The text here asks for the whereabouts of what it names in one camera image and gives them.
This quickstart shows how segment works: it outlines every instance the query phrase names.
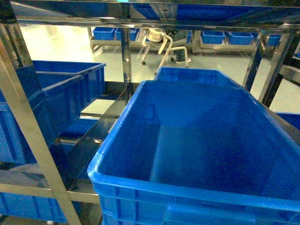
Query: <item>stainless steel rack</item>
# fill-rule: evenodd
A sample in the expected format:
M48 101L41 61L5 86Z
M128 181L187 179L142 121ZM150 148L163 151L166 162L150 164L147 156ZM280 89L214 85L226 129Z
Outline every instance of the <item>stainless steel rack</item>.
M82 216L76 213L72 201L83 202L86 208L89 208L89 204L99 204L99 198L92 191L92 188L89 192L80 190L82 185L91 187L91 184L86 180L74 179L72 180L72 185L66 188L49 152L40 124L28 99L30 91L41 92L42 90L18 21L21 23L123 28L121 29L121 47L124 84L110 83L106 89L106 92L120 94L120 96L106 113L101 116L94 127L72 149L73 157L72 154L70 157L75 161L74 165L81 165L80 168L74 165L71 167L74 174L80 173L86 168L90 158L105 139L110 128L117 120L117 115L121 113L135 89L136 84L131 82L130 27L260 32L257 42L253 46L253 54L243 83L249 91L254 82L260 61L266 51L265 43L268 40L268 35L282 34L280 45L273 56L272 67L261 93L260 101L269 106L283 78L294 83L299 83L300 81L300 66L295 68L298 64L293 59L293 54L300 41L300 35L298 34L300 31L300 11L298 14L290 13L290 15L288 14L283 18L258 22L265 15L274 15L274 13L283 11L289 13L289 11L296 9L300 10L300 8L297 8L299 6L297 1L284 1L281 2L280 6L277 0L194 0L193 3L187 0L155 0L149 2L144 0L79 0L76 2L71 0L14 0L14 2L28 6L30 10L24 12L14 8L14 11L8 0L0 1L0 89L44 174L43 179L47 181L48 185L38 186L36 182L33 182L34 175L32 175L33 179L20 182L21 179L19 178L26 176L25 173L0 170L0 192L55 198L71 225L91 224L86 215ZM134 10L133 3L149 3L160 19L149 20L144 18ZM70 10L70 8L74 7L73 4L76 4L76 8ZM109 16L114 18L96 15L97 10L93 9L98 9L103 4L106 4L105 6L109 9ZM265 11L227 21L177 20L177 9L179 5L185 4L195 6L210 4L228 6L229 8L253 7L254 9L265 7ZM27 78L33 81L30 90L26 88L27 85L24 79L20 79L18 76L18 71L22 69L27 69ZM124 91L120 91L122 85L125 86ZM300 144L300 132L275 114L273 116L290 136ZM86 156L85 160L76 161L77 158L80 158L78 157L79 155Z

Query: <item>blue crate on shelf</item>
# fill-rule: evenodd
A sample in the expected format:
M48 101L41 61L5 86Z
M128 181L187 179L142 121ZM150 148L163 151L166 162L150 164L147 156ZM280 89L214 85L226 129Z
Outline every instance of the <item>blue crate on shelf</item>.
M43 92L30 97L30 105L40 121L44 138L51 146L61 133L80 116L84 78L80 75L38 74ZM56 127L51 127L52 118ZM0 92L0 161L17 164L35 162L35 158L18 126L8 104Z
M227 37L231 45L249 45L254 38L251 33L244 32L228 32Z
M300 114L289 112L277 112L276 114L300 130Z
M136 11L142 14L146 19L149 20L159 20L158 15L152 9L150 4L133 4Z
M145 81L88 175L105 225L298 224L299 152L243 88Z
M242 87L221 71L211 69L161 67L158 69L154 81Z
M66 154L73 146L73 144L62 143L63 150ZM18 172L42 174L39 167L35 164L24 166L17 168L17 170L16 168L13 168L12 170ZM28 175L20 176L19 179L27 180ZM47 186L47 182L43 177L36 182ZM76 211L79 212L79 203L73 202L73 205ZM0 193L0 214L39 220L49 220L58 223L67 222L56 199L30 195Z
M221 44L225 38L224 32L221 31L202 31L201 38L203 44Z
M191 42L192 35L193 35L193 32L190 30L190 32L189 32L188 35L187 35L187 43L190 43L190 42Z
M0 213L7 216L49 220L66 223L67 220L53 198L0 193Z
M113 40L115 28L96 27L93 30L95 40Z
M251 33L252 34L252 36L253 36L253 39L257 39L257 36L258 36L258 33Z
M79 118L74 124L69 126L60 136L80 138L97 122L97 119Z
M271 35L267 43L268 46L277 46L279 44L281 35Z
M139 29L130 28L130 40L135 41L137 33L139 32ZM121 30L120 28L116 29L116 40L121 41Z
M180 4L178 5L177 20L226 21L253 9L255 8Z
M38 74L83 76L83 86L80 89L81 109L87 107L105 91L105 63L33 60L33 65Z

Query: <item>crate rim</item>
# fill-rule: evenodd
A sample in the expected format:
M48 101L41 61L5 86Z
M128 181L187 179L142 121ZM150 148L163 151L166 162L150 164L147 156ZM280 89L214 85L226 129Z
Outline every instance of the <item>crate rim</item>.
M42 91L46 94L46 96L55 93L59 90L65 89L65 87L72 85L73 83L76 83L77 81L83 80L82 75L74 75L74 77L68 78L64 81L55 83L53 85L50 85L48 87L45 87L42 89Z
M222 35L212 35L212 34L205 34L205 31L202 30L202 35L203 36L208 36L208 37L224 37L225 38L225 33L223 31L220 31L220 32L222 33Z
M106 63L97 63L97 62L70 62L70 61L47 61L47 60L33 60L33 62L62 62L62 63L94 63L94 64L97 64L97 65L94 65L88 69L84 69L84 70L81 70L79 72L76 72L76 73L70 73L70 72L47 72L47 71L36 71L36 73L39 73L39 74L64 74L64 75L82 75L83 73L86 73L86 72L90 72L90 71L94 71L96 69L101 69L101 68L104 68L106 66Z
M237 82L235 82L233 79L231 79L229 76L227 76L226 74L224 74L222 71L217 70L217 69L197 69L197 68L179 68L179 67L160 67L158 68L157 71L157 75L154 77L154 81L157 81L158 76L161 73L162 69L171 69L171 70L184 70L184 69L188 69L188 70L193 70L193 71L214 71L216 73L220 73L222 76L224 76L225 78L227 78L228 80L230 80L232 83L236 84L237 86L239 86L239 88L244 88L243 86L241 86L240 84L238 84Z
M234 33L245 33L245 34L249 34L249 36L239 36L239 35L234 35L231 31L229 32L229 35L233 38L254 38L254 36L252 35L252 33L249 32L234 32Z
M138 93L141 92L142 87L147 83L159 83L158 81L143 81L138 86L135 91L135 94L132 96L130 104L133 104L137 98ZM195 86L211 86L209 84L189 84ZM240 90L244 94L250 97L250 100L255 102L255 106L257 110L263 113L275 127L275 129L281 132L287 141L287 144L292 145L295 149L298 149L300 152L300 147L296 144L296 142L277 124L277 122L267 113L262 105L260 105L255 98L248 93L244 88L235 88L235 87L219 87L224 89L233 89L233 90ZM105 155L107 154L106 149L108 149L112 142L111 140L114 139L114 135L119 132L122 127L122 124L125 121L125 118L132 110L132 107L128 105L119 119L117 120L116 124L98 149L97 153L95 154L94 158L91 160L88 166L88 176L93 183L100 184L100 185L109 185L109 186L117 186L123 188L129 188L134 190L140 191L148 191L152 193L164 194L164 195L172 195L184 198L191 198L197 199L201 201L210 201L210 202L217 202L217 203L225 203L225 204L236 204L242 206L252 206L258 208L267 208L267 209L274 209L274 210L286 210L286 211L296 211L300 212L300 201L293 201L287 199L278 199L278 198L271 198L271 197L262 197L262 196L254 196L254 195L245 195L245 194L237 194L237 193L229 193L229 192L221 192L221 191L214 191L214 190L206 190L200 188L192 188L192 187L182 187L170 184L162 184L162 183L153 183L150 181L143 181L143 180L134 180L130 178L122 178L116 177L111 175L105 175L100 173L99 166L103 161Z

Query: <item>metal pole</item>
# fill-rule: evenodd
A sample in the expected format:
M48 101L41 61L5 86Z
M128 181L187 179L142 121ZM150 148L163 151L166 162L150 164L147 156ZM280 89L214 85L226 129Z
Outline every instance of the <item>metal pole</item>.
M89 41L91 41L93 37L91 27L88 27L88 34L89 34ZM91 42L90 42L90 49L92 50L92 52L94 52L94 45Z
M194 36L194 39L193 39L193 49L192 49L193 53L199 53L200 52L200 36L201 36L201 31L196 30L195 31L195 36Z
M277 92L277 89L283 79L283 76L279 74L279 71L281 69L282 64L284 63L287 54L291 54L289 50L291 50L290 45L294 37L295 37L295 33L282 35L278 50L273 55L270 72L262 88L262 92L258 98L258 100L267 107L270 107L273 98Z
M129 5L123 5L123 18L130 18ZM124 85L127 87L128 99L133 94L132 75L131 75L131 52L130 52L130 28L121 28L121 48L123 62Z
M259 65L262 61L265 49L266 49L266 43L269 40L269 36L267 36L267 39L264 40L262 38L262 34L260 33L257 36L257 41L255 44L255 49L251 55L251 59L247 68L246 76L243 81L243 87L245 87L249 92L251 91L257 70L259 68Z
M65 217L70 224L80 225L79 217L49 151L49 143L43 136L43 131L49 129L53 138L56 138L55 126L53 123L47 128L40 126L43 120L37 120L39 112L33 111L30 105L32 101L29 98L38 95L41 106L47 107L45 95L9 0L1 1L0 18L0 89Z

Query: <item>tiled floor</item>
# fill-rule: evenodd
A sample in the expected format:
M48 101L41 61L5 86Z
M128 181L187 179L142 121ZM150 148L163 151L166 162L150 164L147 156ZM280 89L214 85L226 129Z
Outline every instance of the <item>tiled floor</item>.
M92 53L86 28L68 26L22 26L22 32L33 60L59 60L81 62L105 62L105 79L107 81L123 81L120 47L104 46L96 53ZM162 59L157 52L151 52L145 66L142 65L142 53L145 49L132 51L132 78L133 82L152 80L154 73ZM236 82L242 84L248 67L250 53L230 52L228 54L197 54L189 55L192 62L190 68L218 69L227 74ZM165 66L176 67L177 64L166 61ZM251 93L255 98L263 88L266 76L270 69L270 62L263 59L258 70ZM271 109L277 112L300 113L300 87L283 80ZM99 104L91 105L89 112L97 113ZM41 225L45 222L8 217L2 225Z

